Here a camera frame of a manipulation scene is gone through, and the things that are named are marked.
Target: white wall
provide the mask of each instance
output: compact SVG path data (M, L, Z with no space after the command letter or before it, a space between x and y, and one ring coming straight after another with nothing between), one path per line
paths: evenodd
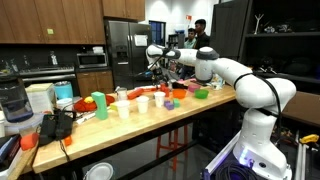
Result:
M149 20L166 22L166 40L168 34L174 34L175 30L194 28L194 22L205 19L207 27L205 32L210 35L213 5L219 0L146 0L146 20L141 22L148 24Z

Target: person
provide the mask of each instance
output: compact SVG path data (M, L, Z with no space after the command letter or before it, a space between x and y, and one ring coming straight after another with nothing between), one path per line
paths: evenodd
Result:
M210 36L204 32L206 29L206 20L198 19L195 23L195 31L197 34L197 41L194 45L194 49L200 49L202 47L209 46L210 44Z
M193 49L194 44L196 42L195 39L195 29L194 28L189 28L188 29L188 40L184 42L184 48L185 49ZM179 76L180 79L185 79L187 74L190 76L194 74L194 67L183 65L181 68L181 74Z

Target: refrigerator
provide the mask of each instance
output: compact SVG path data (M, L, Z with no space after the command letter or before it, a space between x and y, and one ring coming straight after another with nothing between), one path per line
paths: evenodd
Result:
M133 89L152 84L151 77L137 76L149 65L146 49L152 42L150 25L106 20L105 29L115 86Z

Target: green bowl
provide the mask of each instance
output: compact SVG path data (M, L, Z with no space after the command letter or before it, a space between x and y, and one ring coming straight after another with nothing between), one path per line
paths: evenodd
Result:
M196 98L198 99L206 99L208 97L209 91L205 89L197 89L194 91Z

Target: backsplash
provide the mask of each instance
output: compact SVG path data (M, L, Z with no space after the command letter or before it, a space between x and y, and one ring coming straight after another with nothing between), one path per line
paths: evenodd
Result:
M47 64L50 51L54 51L59 64L77 63L77 53L92 46L81 45L33 45L33 44L0 44L0 63L2 60L14 62L19 69L24 67L23 56L26 55L31 65Z

